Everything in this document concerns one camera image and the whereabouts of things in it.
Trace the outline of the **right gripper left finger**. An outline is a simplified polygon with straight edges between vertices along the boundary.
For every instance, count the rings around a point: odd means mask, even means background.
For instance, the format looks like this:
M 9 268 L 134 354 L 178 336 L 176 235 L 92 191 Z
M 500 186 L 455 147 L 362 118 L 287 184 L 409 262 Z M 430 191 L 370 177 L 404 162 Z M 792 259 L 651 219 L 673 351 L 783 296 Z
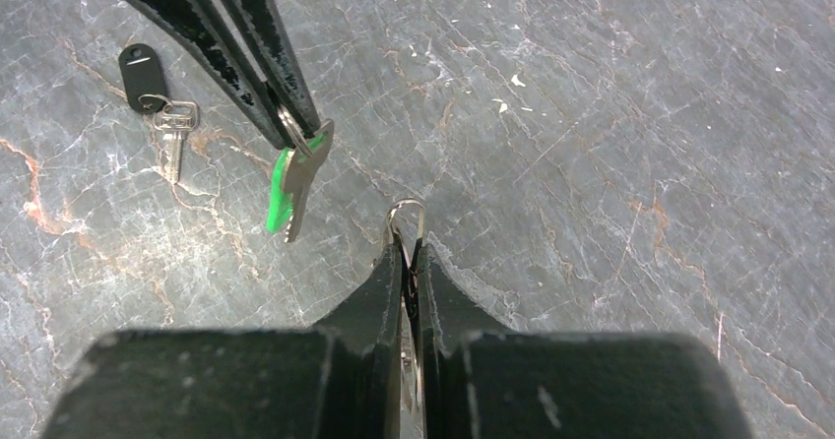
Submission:
M 47 438 L 396 438 L 404 258 L 386 247 L 295 330 L 122 330 L 79 361 Z

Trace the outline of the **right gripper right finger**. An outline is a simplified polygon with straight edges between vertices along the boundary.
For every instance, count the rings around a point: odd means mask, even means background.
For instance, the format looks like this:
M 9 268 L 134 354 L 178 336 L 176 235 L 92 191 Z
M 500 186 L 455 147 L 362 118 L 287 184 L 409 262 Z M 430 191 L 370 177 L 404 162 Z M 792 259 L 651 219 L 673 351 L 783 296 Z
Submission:
M 695 337 L 503 326 L 431 246 L 417 257 L 430 438 L 747 438 L 733 385 Z

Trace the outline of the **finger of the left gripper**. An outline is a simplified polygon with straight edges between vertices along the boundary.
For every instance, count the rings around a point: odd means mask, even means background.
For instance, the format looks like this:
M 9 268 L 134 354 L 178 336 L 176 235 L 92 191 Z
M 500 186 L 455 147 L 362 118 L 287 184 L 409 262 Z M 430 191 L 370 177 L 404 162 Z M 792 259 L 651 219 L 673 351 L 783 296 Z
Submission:
M 125 0 L 176 40 L 276 149 L 293 148 L 265 78 L 222 3 Z
M 295 119 L 306 138 L 321 127 L 276 0 L 221 0 L 264 75 L 273 101 Z

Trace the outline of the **keyring with bunch of keys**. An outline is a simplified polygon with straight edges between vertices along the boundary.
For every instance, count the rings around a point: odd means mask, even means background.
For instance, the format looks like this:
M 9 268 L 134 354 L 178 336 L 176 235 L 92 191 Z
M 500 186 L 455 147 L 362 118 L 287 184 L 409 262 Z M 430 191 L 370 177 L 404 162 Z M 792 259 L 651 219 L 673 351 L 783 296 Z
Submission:
M 417 236 L 413 248 L 407 246 L 404 232 L 395 221 L 396 214 L 406 206 L 417 207 Z M 401 282 L 401 399 L 405 409 L 414 417 L 421 415 L 423 403 L 422 357 L 419 333 L 419 302 L 417 272 L 413 267 L 423 242 L 425 209 L 414 198 L 401 199 L 389 210 L 383 225 L 382 247 L 395 245 L 403 259 Z

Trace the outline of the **key with green tag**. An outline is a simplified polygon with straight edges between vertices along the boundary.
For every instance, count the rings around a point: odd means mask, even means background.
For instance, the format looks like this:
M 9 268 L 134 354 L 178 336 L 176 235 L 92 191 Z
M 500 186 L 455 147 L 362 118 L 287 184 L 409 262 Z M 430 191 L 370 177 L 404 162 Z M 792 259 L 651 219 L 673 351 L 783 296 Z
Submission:
M 312 139 L 306 139 L 292 115 L 283 107 L 279 118 L 288 130 L 293 148 L 282 150 L 271 183 L 266 228 L 285 230 L 285 243 L 294 242 L 301 232 L 308 194 L 319 168 L 329 156 L 334 137 L 334 121 L 326 119 Z

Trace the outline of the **key with black tag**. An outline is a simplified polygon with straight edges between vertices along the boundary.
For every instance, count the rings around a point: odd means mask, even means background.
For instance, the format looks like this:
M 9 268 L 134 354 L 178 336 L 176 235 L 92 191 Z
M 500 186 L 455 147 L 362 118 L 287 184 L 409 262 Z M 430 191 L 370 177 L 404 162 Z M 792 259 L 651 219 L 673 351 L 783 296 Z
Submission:
M 200 122 L 200 109 L 193 101 L 174 100 L 157 53 L 147 44 L 126 46 L 118 56 L 124 92 L 129 106 L 152 117 L 165 145 L 163 176 L 171 184 L 180 180 L 183 145 Z

